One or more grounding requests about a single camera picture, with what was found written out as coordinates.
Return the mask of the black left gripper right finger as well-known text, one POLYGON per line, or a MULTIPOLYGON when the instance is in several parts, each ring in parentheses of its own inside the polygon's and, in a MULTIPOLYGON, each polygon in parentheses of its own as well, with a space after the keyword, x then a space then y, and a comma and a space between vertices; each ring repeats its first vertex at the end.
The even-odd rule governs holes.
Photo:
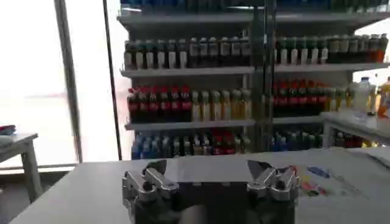
POLYGON ((257 198, 270 197, 275 201, 294 201, 299 195, 300 178, 293 166, 277 168, 266 162, 247 160, 253 180, 247 191, 257 198))

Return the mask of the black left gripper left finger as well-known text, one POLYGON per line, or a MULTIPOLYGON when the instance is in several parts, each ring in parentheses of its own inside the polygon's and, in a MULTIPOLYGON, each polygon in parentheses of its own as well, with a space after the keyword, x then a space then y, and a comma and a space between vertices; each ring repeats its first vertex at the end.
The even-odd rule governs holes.
POLYGON ((167 160, 152 161, 142 170, 126 171, 122 178, 122 203, 130 208, 135 203, 170 200, 179 191, 179 184, 166 178, 167 160))

